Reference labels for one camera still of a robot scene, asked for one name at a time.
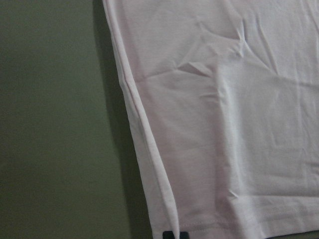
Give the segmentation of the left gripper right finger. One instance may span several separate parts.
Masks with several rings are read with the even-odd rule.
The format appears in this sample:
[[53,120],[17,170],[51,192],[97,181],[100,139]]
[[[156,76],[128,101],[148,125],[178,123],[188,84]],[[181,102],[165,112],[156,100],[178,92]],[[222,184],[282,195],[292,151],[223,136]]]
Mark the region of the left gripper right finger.
[[189,239],[189,233],[188,232],[180,232],[179,239]]

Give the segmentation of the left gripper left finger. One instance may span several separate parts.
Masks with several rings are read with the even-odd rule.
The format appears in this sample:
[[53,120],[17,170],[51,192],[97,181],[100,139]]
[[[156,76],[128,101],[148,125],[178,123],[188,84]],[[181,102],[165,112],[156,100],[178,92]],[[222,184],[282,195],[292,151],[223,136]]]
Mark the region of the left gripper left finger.
[[173,231],[164,231],[162,233],[162,238],[163,239],[174,239]]

